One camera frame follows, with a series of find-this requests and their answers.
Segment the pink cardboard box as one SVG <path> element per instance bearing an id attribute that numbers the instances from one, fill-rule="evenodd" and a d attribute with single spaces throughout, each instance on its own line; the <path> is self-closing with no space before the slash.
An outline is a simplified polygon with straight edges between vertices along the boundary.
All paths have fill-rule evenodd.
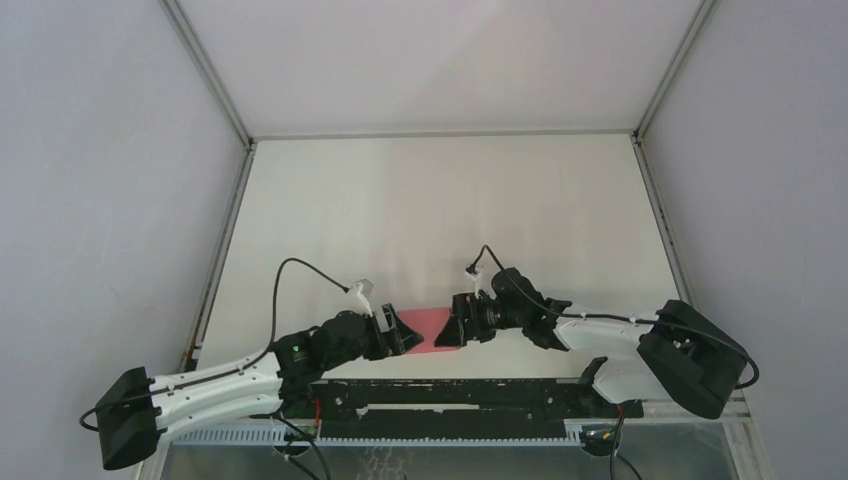
<path id="1" fill-rule="evenodd" d="M 458 350 L 458 347 L 438 347 L 435 340 L 450 318 L 448 307 L 402 310 L 400 320 L 423 337 L 423 342 L 407 352 L 407 355 L 441 353 Z"/>

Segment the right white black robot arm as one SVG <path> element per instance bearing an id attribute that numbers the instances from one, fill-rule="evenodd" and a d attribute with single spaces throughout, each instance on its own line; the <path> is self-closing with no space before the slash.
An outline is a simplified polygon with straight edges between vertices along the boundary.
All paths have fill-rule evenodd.
<path id="1" fill-rule="evenodd" d="M 629 401 L 671 400 L 716 419 L 731 394 L 747 387 L 746 369 L 759 377 L 743 347 L 681 300 L 646 317 L 595 312 L 543 296 L 515 268 L 498 272 L 491 288 L 454 295 L 435 346 L 461 348 L 518 329 L 542 349 L 595 352 L 577 391 L 579 406 L 592 416 Z"/>

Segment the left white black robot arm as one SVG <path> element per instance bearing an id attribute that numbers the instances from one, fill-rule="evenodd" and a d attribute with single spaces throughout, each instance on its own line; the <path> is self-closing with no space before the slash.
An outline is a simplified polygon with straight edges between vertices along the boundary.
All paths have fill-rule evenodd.
<path id="1" fill-rule="evenodd" d="M 143 367 L 127 370 L 94 407 L 102 466 L 135 465 L 182 434 L 231 419 L 280 410 L 301 416 L 324 373 L 357 359 L 401 356 L 423 341 L 385 304 L 366 315 L 342 311 L 216 367 L 153 377 Z"/>

